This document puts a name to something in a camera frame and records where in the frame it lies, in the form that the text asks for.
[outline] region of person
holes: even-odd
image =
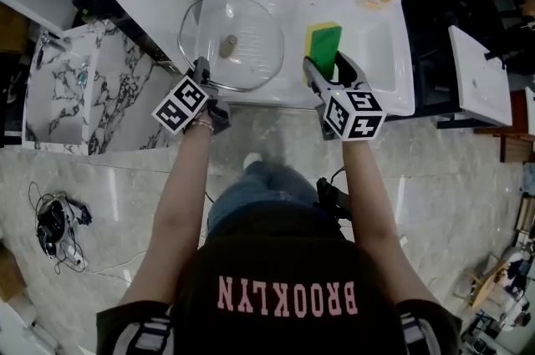
[[[457,354],[461,322],[405,257],[366,142],[343,145],[355,243],[301,175],[250,154],[197,250],[211,138],[205,111],[181,141],[139,270],[119,306],[97,315],[98,354]]]

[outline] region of green sponge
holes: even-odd
[[[326,80],[334,76],[334,59],[338,52],[342,28],[337,23],[321,23],[307,27],[304,52]]]

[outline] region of jeans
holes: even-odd
[[[217,198],[208,213],[208,234],[226,218],[245,205],[266,201],[287,201],[309,206],[312,213],[325,214],[313,203],[318,201],[316,189],[296,170],[253,162],[243,177]]]

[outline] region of sneaker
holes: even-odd
[[[246,170],[250,164],[262,162],[262,156],[259,153],[249,153],[243,160],[243,170]]]

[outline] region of tiled floor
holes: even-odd
[[[323,142],[314,113],[234,109],[233,126],[213,144],[207,191],[212,197],[235,181],[249,151],[284,161],[315,181],[341,165],[341,144]],[[413,267],[446,308],[469,315],[453,287],[461,271],[492,251],[500,254],[512,238],[520,200],[520,165],[498,162],[498,143],[470,130],[436,130],[429,119],[388,123],[374,152]],[[28,294],[46,328],[79,353],[77,343],[94,330],[94,314],[112,307],[140,264],[106,274],[76,274],[54,264],[34,236],[28,203],[30,181],[42,193],[65,190],[85,202],[94,217],[78,238],[89,269],[100,271],[143,251],[176,147],[95,157],[28,150],[0,150],[0,226],[18,259]],[[344,188],[344,174],[336,177]],[[209,209],[206,202],[205,213]],[[344,231],[348,236],[349,229]]]

